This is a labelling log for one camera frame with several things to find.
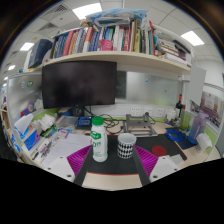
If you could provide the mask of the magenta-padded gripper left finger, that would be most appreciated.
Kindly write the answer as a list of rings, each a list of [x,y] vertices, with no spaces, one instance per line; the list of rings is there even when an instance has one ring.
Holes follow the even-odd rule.
[[[89,145],[67,157],[59,156],[45,170],[81,186],[91,162],[91,154],[92,146]]]

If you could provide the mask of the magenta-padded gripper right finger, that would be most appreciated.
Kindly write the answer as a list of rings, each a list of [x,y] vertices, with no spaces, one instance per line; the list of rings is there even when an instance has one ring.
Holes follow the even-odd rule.
[[[169,156],[157,157],[139,146],[134,146],[133,158],[143,186],[179,170]]]

